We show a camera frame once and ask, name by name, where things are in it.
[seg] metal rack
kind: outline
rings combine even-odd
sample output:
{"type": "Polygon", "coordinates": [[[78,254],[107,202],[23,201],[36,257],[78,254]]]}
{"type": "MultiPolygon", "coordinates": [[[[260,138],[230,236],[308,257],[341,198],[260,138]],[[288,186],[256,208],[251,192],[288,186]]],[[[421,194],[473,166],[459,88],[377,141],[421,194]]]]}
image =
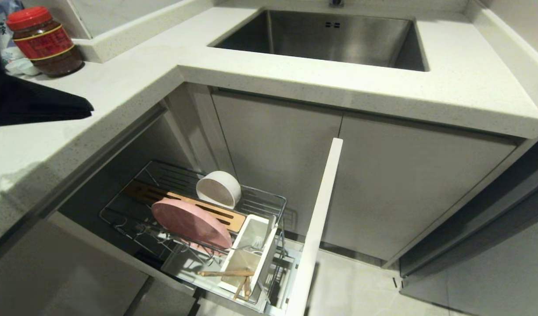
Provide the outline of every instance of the metal rack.
{"type": "MultiPolygon", "coordinates": [[[[199,198],[195,188],[197,182],[204,176],[205,174],[201,172],[152,160],[132,180],[138,180],[156,188],[198,200],[199,198]]],[[[186,236],[180,236],[167,231],[154,219],[150,204],[134,200],[123,194],[123,190],[127,186],[128,184],[100,210],[99,218],[101,220],[109,224],[111,228],[120,234],[139,244],[161,262],[174,262],[175,257],[182,256],[187,261],[196,262],[196,266],[202,266],[203,269],[210,267],[213,263],[215,263],[213,269],[221,266],[228,254],[227,249],[216,248],[210,244],[191,240],[186,236]],[[192,243],[200,245],[203,249],[191,247],[192,243]]],[[[276,258],[282,260],[286,256],[283,229],[283,211],[287,205],[286,198],[248,186],[241,186],[241,194],[241,199],[234,208],[235,212],[244,215],[255,214],[267,219],[276,219],[275,223],[280,227],[279,232],[275,236],[277,242],[276,258]]],[[[236,236],[236,233],[231,232],[233,240],[236,236]]],[[[283,268],[275,265],[270,280],[265,280],[264,282],[261,280],[258,281],[258,285],[264,292],[264,300],[269,300],[271,292],[275,288],[275,281],[282,274],[283,268]]],[[[177,273],[172,273],[172,275],[179,277],[177,273]]],[[[214,289],[214,281],[212,281],[213,284],[210,284],[208,280],[200,280],[200,282],[197,280],[193,282],[193,280],[196,280],[195,277],[191,279],[183,277],[183,279],[188,282],[191,280],[190,282],[195,283],[195,286],[206,288],[206,290],[214,289]]],[[[257,310],[263,307],[263,302],[254,301],[246,303],[250,308],[257,310]]]]}

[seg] open cabinet door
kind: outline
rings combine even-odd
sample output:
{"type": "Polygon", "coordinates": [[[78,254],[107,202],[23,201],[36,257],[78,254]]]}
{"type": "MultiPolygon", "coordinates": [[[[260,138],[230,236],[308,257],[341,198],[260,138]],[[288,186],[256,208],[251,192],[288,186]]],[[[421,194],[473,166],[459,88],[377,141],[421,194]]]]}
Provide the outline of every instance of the open cabinet door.
{"type": "Polygon", "coordinates": [[[147,278],[37,220],[0,257],[0,315],[123,315],[147,278]]]}
{"type": "Polygon", "coordinates": [[[322,182],[319,185],[318,197],[310,221],[310,228],[306,234],[305,245],[300,264],[298,265],[292,295],[289,297],[289,305],[285,312],[287,316],[303,316],[305,314],[308,293],[316,265],[316,256],[318,254],[320,240],[322,239],[323,227],[325,226],[331,193],[334,188],[335,174],[337,172],[342,146],[343,140],[339,138],[334,138],[331,143],[326,168],[323,171],[322,182]]]}

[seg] white countertop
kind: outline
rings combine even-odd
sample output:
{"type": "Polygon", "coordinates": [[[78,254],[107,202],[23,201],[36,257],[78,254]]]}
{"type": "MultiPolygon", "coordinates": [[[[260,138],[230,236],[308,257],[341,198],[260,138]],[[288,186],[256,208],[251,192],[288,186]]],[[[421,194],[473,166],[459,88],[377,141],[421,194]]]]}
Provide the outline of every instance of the white countertop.
{"type": "Polygon", "coordinates": [[[240,0],[211,8],[105,64],[34,82],[77,94],[84,120],[0,128],[0,236],[37,208],[76,168],[183,82],[342,108],[538,137],[538,109],[461,14],[384,10],[327,2],[264,1],[267,8],[414,18],[429,72],[207,47],[259,10],[240,0]]]}

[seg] floor tile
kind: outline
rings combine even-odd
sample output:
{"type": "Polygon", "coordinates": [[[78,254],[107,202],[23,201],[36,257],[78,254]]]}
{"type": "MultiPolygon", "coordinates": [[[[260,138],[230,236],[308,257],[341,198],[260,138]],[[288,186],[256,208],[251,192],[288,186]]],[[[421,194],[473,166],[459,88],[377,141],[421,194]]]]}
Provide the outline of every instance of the floor tile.
{"type": "MultiPolygon", "coordinates": [[[[320,251],[308,316],[466,316],[399,294],[396,271],[320,251]]],[[[197,316],[239,316],[203,300],[197,316]]]]}

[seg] red jar lid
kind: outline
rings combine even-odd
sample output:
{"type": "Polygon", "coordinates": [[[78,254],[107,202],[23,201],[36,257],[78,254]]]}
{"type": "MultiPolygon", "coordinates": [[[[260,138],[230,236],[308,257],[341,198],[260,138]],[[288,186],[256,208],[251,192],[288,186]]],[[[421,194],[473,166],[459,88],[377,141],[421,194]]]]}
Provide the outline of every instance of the red jar lid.
{"type": "Polygon", "coordinates": [[[18,12],[14,12],[8,16],[6,24],[12,31],[17,31],[25,28],[30,28],[31,26],[41,24],[52,20],[52,15],[50,15],[49,10],[45,7],[33,7],[18,12]]]}

